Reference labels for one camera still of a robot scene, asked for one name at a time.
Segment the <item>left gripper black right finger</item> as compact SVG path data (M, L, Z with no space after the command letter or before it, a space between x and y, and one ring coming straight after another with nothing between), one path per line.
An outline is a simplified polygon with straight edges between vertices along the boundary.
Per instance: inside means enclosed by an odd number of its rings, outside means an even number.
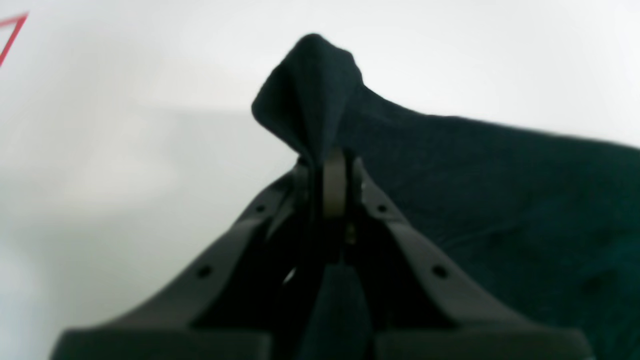
M345 222L347 261L365 290L375 360L592 360L583 333L499 301L403 216L347 150L322 167L323 219Z

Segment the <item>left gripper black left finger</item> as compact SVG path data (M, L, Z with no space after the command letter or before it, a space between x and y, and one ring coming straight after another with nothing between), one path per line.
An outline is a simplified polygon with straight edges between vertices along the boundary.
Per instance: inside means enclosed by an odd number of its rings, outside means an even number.
M292 321L287 289L313 218L314 172L299 159L158 293L102 325L65 331L53 360L270 360Z

